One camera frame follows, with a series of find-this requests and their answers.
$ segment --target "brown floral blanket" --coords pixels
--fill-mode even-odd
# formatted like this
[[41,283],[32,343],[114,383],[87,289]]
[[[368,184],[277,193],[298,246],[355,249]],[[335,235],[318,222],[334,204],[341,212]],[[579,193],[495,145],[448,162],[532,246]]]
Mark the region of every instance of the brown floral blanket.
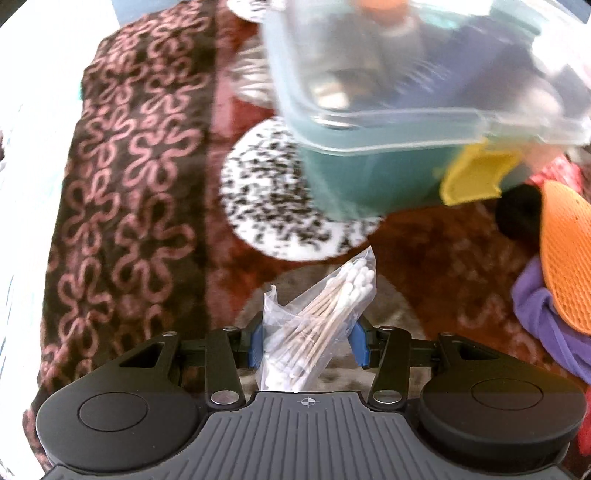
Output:
[[[280,261],[228,224],[224,159],[273,115],[230,86],[235,52],[255,33],[224,0],[181,2],[104,39],[85,71],[47,268],[39,391],[24,414],[45,468],[34,421],[53,392],[163,330],[196,338],[243,324],[268,283],[289,300],[366,246],[316,264]],[[476,203],[386,219],[369,237],[379,278],[367,315],[423,338],[453,330],[566,375],[512,313],[510,288],[530,255],[491,212]],[[319,389],[366,390],[372,374],[353,367],[343,351]],[[581,475],[588,462],[576,450],[567,462]]]

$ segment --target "clear plastic container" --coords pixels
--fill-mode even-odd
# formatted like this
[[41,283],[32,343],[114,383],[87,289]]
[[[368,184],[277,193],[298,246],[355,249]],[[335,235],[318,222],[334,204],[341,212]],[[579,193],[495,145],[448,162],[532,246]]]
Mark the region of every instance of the clear plastic container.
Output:
[[275,0],[263,38],[335,220],[498,197],[591,140],[589,29],[552,0]]

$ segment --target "bag of cotton swabs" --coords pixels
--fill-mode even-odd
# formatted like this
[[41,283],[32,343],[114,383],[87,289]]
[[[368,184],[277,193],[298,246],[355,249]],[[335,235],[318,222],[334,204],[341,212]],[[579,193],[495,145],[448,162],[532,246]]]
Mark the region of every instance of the bag of cotton swabs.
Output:
[[374,299],[371,247],[282,307],[275,286],[265,294],[263,359],[256,374],[261,391],[313,391],[333,347],[346,340]]

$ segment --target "orange mesh object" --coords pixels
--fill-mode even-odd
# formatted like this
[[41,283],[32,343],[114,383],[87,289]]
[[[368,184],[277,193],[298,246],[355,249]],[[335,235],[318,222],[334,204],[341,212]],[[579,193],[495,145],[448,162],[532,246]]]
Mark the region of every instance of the orange mesh object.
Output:
[[545,181],[541,190],[544,281],[562,319],[591,335],[591,205],[554,180]]

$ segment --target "round mat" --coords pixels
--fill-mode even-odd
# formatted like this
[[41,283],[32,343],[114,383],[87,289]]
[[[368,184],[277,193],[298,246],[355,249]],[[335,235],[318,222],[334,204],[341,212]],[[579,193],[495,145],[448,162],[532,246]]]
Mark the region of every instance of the round mat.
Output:
[[236,235],[282,260],[337,257],[362,245],[381,221],[335,222],[314,208],[296,143],[279,117],[236,143],[222,168],[220,197]]
[[253,23],[262,23],[267,11],[267,0],[228,0],[228,8],[237,17]]

